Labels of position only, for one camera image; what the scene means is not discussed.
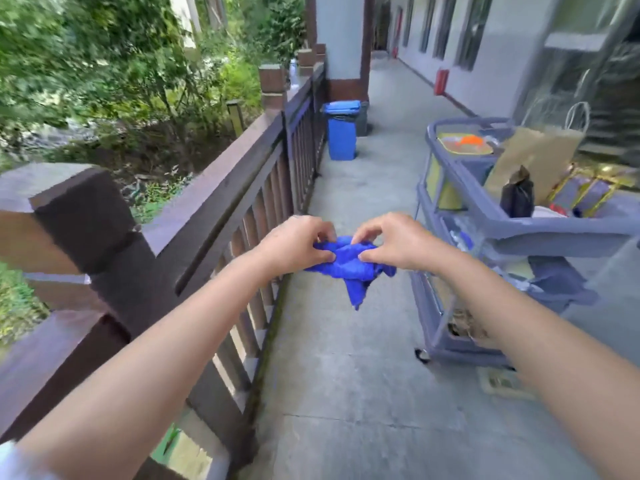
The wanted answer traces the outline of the dark brown pouch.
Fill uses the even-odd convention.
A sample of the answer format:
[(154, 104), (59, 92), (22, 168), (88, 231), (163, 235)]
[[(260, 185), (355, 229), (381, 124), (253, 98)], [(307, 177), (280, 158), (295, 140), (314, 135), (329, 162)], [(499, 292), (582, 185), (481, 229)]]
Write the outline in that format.
[(500, 208), (509, 218), (528, 218), (534, 213), (534, 202), (534, 183), (531, 174), (526, 167), (520, 166), (502, 188)]

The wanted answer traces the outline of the yellow bin with orange item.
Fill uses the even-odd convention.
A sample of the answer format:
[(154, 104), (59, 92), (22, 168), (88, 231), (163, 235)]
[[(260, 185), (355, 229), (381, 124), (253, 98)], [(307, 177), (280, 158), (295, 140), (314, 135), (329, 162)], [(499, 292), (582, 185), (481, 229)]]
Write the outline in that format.
[[(456, 156), (480, 157), (493, 155), (493, 147), (481, 136), (462, 133), (440, 133), (437, 141), (441, 143), (449, 153)], [(435, 200), (438, 182), (442, 169), (435, 156), (430, 155), (427, 164), (425, 186), (428, 196)], [(448, 180), (444, 180), (437, 207), (443, 210), (462, 210), (463, 201)]]

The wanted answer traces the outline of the person's right hand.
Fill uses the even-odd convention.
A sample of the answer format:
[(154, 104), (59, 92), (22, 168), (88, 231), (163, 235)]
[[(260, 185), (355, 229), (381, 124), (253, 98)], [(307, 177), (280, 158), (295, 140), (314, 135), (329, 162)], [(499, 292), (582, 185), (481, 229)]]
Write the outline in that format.
[(411, 271), (437, 273), (460, 252), (430, 234), (420, 222), (400, 212), (389, 212), (372, 218), (356, 230), (351, 243), (373, 242), (381, 237), (377, 247), (391, 247), (395, 266)]

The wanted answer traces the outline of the grey trash bin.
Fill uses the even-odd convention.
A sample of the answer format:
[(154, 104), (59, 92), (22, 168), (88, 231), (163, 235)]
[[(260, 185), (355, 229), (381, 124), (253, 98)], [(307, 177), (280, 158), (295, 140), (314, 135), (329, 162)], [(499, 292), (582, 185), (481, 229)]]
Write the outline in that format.
[(360, 109), (358, 115), (356, 117), (356, 136), (366, 137), (372, 131), (372, 125), (369, 123), (368, 119), (368, 111), (370, 107), (370, 102), (368, 100), (360, 102)]

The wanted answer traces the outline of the gold striped package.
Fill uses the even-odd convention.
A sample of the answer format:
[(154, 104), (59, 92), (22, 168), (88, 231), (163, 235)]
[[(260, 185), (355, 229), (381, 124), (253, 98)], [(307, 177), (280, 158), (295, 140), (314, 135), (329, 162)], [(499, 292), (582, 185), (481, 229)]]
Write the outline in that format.
[(620, 191), (640, 191), (640, 168), (615, 163), (574, 162), (552, 188), (544, 207), (572, 217), (600, 217)]

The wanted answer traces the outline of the grey cloth on cart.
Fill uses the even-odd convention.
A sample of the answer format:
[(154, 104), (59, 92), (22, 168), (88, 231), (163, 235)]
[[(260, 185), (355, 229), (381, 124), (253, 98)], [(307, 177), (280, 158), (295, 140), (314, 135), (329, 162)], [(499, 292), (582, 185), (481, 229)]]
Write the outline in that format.
[(534, 277), (525, 292), (556, 314), (598, 301), (597, 292), (588, 289), (587, 280), (564, 257), (530, 256), (528, 262)]

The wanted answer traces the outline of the person's left hand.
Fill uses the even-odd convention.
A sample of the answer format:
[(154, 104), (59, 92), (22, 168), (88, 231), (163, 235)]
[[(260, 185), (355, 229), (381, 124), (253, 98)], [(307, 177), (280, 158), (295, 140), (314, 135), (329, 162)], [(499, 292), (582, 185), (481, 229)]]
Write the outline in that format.
[(251, 250), (249, 263), (265, 279), (302, 271), (316, 264), (300, 264), (302, 247), (337, 239), (334, 226), (316, 216), (294, 215), (278, 225)]

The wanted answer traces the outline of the blue cleaning cloth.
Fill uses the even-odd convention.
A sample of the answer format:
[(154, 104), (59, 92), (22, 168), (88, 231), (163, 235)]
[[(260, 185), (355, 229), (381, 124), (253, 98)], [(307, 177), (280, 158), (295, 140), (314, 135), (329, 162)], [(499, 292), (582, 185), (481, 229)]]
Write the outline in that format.
[(377, 246), (369, 241), (356, 244), (352, 244), (351, 241), (351, 236), (339, 236), (334, 242), (316, 242), (315, 249), (330, 251), (334, 254), (335, 259), (332, 262), (308, 267), (305, 271), (343, 280), (350, 303), (358, 311), (372, 282), (382, 274), (389, 278), (394, 277), (397, 268), (386, 264), (361, 261), (359, 256), (362, 252), (376, 249)]

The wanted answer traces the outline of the blue trash bin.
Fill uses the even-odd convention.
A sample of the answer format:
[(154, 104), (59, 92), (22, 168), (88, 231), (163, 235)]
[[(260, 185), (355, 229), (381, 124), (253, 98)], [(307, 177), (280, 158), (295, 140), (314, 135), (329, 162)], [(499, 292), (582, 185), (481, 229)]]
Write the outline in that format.
[(359, 100), (324, 104), (327, 120), (327, 142), (331, 160), (352, 161), (356, 158), (356, 122), (361, 110)]

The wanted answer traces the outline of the grey cleaning cart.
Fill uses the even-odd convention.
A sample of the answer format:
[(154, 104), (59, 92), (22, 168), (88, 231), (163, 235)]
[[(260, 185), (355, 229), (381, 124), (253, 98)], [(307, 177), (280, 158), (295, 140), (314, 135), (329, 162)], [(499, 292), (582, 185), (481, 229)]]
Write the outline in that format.
[[(633, 238), (640, 237), (640, 201), (620, 191), (601, 208), (604, 215), (600, 217), (564, 216), (542, 204), (535, 205), (532, 217), (509, 218), (500, 208), (500, 197), (493, 199), (484, 183), (504, 151), (504, 142), (516, 128), (508, 118), (476, 116), (432, 122), (426, 133), (429, 151), (417, 185), (413, 217), (436, 237), (480, 259), (526, 293), (534, 277), (530, 256), (564, 257), (572, 265), (569, 258), (612, 257)], [(481, 136), (493, 147), (493, 155), (453, 155), (437, 141), (440, 133)], [(435, 156), (442, 169), (434, 201), (425, 186), (430, 155)], [(462, 210), (437, 207), (444, 180), (459, 194)], [(586, 280), (590, 289), (590, 279)]]

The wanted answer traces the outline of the brown paper bag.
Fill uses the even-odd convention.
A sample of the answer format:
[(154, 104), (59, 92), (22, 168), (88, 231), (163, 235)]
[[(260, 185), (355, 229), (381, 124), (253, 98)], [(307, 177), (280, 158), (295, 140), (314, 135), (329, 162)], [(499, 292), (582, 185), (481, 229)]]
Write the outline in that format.
[(504, 142), (504, 151), (484, 183), (486, 192), (493, 199), (499, 199), (503, 186), (524, 167), (533, 183), (534, 204), (544, 204), (568, 172), (589, 128), (590, 116), (590, 104), (580, 101), (571, 106), (563, 126), (548, 125), (540, 130), (517, 127)]

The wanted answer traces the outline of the white sleeve cuff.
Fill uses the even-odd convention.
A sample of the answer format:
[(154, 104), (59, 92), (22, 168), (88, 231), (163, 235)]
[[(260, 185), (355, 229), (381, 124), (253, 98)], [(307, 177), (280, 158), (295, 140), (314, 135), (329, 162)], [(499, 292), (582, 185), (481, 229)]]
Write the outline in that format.
[(0, 480), (60, 480), (18, 450), (15, 442), (0, 444)]

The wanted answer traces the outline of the green trees and bushes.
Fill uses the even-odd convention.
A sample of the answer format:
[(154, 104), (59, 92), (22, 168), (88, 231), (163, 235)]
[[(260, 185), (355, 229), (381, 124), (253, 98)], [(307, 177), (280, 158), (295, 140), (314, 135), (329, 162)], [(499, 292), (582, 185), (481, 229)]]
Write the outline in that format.
[[(142, 104), (148, 125), (118, 122), (108, 136), (131, 143), (146, 163), (164, 152), (191, 165), (193, 136), (208, 136), (212, 119), (204, 104), (206, 78), (164, 19), (162, 32), (138, 50), (122, 45), (124, 59), (94, 59), (97, 37), (64, 29), (72, 55), (43, 62), (79, 62), (84, 75), (69, 93), (85, 107), (110, 97)], [(21, 273), (47, 316), (63, 312), (109, 314), (137, 335), (210, 278), (246, 214), (262, 195), (268, 224), (291, 209), (291, 179), (281, 178), (287, 121), (283, 110), (265, 111), (149, 223), (139, 225), (115, 170), (76, 162), (32, 162), (0, 174), (0, 264)]]

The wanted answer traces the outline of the person's right forearm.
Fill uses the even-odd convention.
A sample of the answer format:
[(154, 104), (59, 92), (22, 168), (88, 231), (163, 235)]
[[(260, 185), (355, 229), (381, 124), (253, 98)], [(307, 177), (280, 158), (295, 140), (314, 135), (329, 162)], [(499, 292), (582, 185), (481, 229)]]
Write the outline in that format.
[(465, 302), (607, 480), (640, 480), (640, 368), (510, 285), (430, 239), (426, 268)]

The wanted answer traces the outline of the person's left forearm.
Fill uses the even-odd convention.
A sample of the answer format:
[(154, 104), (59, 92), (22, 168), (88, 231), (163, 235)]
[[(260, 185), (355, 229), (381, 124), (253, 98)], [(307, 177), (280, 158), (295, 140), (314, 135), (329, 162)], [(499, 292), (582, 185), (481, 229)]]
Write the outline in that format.
[(126, 345), (22, 439), (20, 452), (60, 480), (132, 480), (265, 279), (234, 259)]

